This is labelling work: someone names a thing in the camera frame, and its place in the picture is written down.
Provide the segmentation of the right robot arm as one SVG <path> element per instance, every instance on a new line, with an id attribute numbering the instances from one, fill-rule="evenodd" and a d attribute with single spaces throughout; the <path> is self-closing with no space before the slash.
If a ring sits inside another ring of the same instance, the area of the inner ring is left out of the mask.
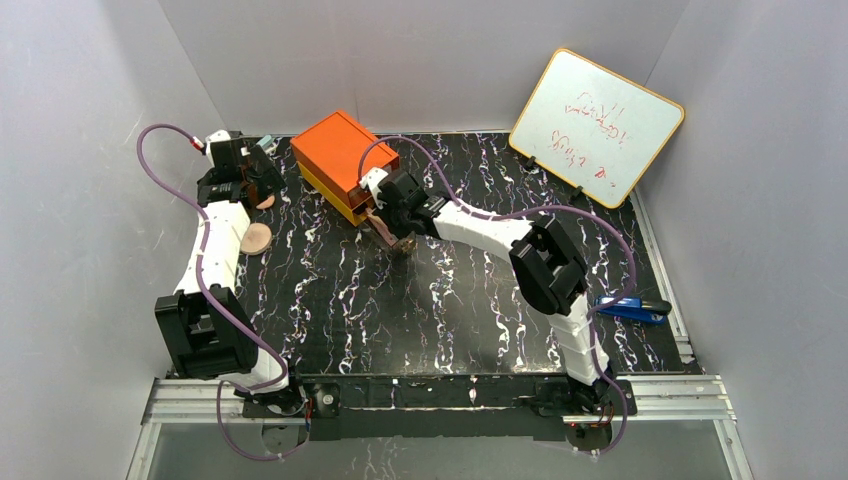
<path id="1" fill-rule="evenodd" d="M 452 193 L 430 195 L 392 163 L 370 166 L 380 141 L 355 151 L 355 188 L 374 205 L 409 253 L 388 251 L 347 223 L 333 224 L 315 168 L 303 167 L 311 193 L 285 205 L 268 253 L 247 264 L 242 296 L 261 337 L 311 372 L 361 373 L 374 352 L 410 352 L 427 372 L 456 367 L 454 331 L 481 321 L 503 325 L 500 298 L 475 307 L 471 282 L 512 272 L 512 297 L 545 316 L 567 375 L 590 386 L 608 358 L 592 327 L 585 263 L 547 207 L 497 215 Z"/>

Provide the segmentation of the clear plastic drawer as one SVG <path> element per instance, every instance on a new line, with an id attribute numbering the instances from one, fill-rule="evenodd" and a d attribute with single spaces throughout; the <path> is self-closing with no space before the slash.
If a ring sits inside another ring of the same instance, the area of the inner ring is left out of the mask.
<path id="1" fill-rule="evenodd" d="M 373 208 L 366 208 L 365 218 L 358 228 L 390 257 L 407 256 L 415 250 L 415 237 L 412 234 L 398 237 L 391 233 L 388 225 L 376 214 Z"/>

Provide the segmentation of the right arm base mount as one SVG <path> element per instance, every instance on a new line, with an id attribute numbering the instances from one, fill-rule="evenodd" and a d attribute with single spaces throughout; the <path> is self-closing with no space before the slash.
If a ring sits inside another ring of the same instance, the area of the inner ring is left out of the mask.
<path id="1" fill-rule="evenodd" d="M 615 380 L 617 389 L 603 379 L 592 386 L 567 377 L 547 378 L 534 385 L 531 408 L 542 417 L 594 415 L 596 419 L 609 405 L 614 415 L 638 413 L 632 384 Z"/>

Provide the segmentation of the pink lipstick box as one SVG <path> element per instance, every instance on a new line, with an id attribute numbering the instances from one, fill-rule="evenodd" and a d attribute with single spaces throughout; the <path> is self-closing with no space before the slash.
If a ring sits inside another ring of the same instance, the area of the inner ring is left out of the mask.
<path id="1" fill-rule="evenodd" d="M 370 228 L 379 237 L 386 248 L 391 249 L 397 242 L 396 237 L 389 231 L 383 220 L 374 213 L 373 209 L 366 210 L 366 219 Z"/>

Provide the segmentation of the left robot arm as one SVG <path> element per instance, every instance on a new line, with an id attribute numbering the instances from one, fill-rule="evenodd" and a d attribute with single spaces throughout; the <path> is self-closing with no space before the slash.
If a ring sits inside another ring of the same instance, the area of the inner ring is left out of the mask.
<path id="1" fill-rule="evenodd" d="M 176 373 L 182 378 L 228 382 L 269 394 L 290 385 L 287 361 L 262 341 L 236 296 L 241 255 L 253 233 L 250 213 L 283 186 L 269 154 L 269 136 L 218 130 L 190 143 L 211 167 L 183 201 L 198 217 L 186 270 L 170 295 L 157 299 L 154 315 Z"/>

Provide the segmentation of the orange drawer organizer box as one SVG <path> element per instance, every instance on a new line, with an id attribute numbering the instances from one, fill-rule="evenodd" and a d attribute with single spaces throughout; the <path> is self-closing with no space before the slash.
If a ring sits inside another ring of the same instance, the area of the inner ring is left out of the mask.
<path id="1" fill-rule="evenodd" d="M 390 171 L 400 166 L 399 154 L 383 143 L 367 152 L 377 137 L 343 110 L 338 110 L 293 137 L 290 146 L 302 177 L 352 225 L 366 219 L 365 211 L 374 205 L 359 180 L 370 169 Z"/>

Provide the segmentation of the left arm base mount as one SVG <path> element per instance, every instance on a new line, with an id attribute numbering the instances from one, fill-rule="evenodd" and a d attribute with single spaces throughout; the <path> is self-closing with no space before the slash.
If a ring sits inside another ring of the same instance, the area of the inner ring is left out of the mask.
<path id="1" fill-rule="evenodd" d="M 341 390 L 334 382 L 295 379 L 292 386 L 275 392 L 235 395 L 244 401 L 246 418 L 313 420 L 335 418 L 340 411 Z"/>

